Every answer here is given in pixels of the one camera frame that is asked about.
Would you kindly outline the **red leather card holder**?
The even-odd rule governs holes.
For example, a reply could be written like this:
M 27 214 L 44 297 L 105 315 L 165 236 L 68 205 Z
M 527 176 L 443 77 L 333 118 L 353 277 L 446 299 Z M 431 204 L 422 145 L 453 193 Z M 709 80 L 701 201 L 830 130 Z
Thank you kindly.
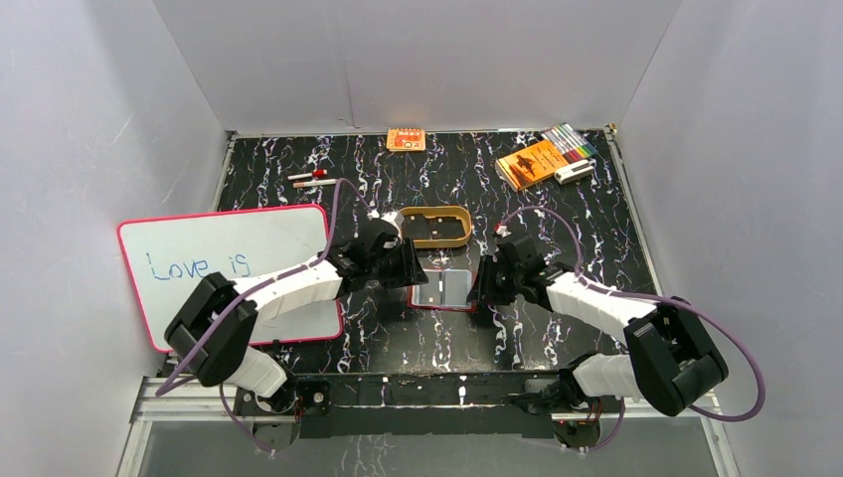
M 473 312 L 476 304 L 468 300 L 475 275 L 459 268 L 425 269 L 427 283 L 409 288 L 407 304 L 411 308 Z

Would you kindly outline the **black VIP card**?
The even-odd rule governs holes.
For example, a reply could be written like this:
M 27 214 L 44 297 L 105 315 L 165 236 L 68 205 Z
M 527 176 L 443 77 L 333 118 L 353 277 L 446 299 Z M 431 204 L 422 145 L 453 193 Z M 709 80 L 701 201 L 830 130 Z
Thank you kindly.
M 429 218 L 424 215 L 411 215 L 403 225 L 403 234 L 413 240 L 437 239 L 444 225 L 449 221 L 446 217 Z

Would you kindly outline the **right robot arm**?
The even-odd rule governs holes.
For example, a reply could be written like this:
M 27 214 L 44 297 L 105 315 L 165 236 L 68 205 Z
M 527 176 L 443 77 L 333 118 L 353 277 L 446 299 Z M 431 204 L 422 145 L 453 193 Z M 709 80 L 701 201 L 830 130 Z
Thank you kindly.
M 502 238 L 481 257 L 467 299 L 510 305 L 517 297 L 572 316 L 616 339 L 617 355 L 586 354 L 560 371 L 557 383 L 538 393 L 561 398 L 573 411 L 598 398 L 644 399 L 675 416 L 723 382 L 728 365 L 701 319 L 683 302 L 621 297 L 583 284 L 572 266 L 548 262 L 524 234 Z

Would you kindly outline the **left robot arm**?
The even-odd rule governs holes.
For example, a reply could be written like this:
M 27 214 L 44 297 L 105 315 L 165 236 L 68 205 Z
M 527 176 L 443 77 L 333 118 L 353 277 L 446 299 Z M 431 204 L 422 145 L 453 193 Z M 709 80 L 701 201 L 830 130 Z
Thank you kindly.
M 179 362 L 159 389 L 186 384 L 232 385 L 251 392 L 273 413 L 292 409 L 297 388 L 278 360 L 251 344 L 256 325 L 308 305 L 333 302 L 376 282 L 387 289 L 427 283 L 415 244 L 404 237 L 400 216 L 374 215 L 355 237 L 331 240 L 317 255 L 271 273 L 202 278 L 175 314 L 165 339 Z

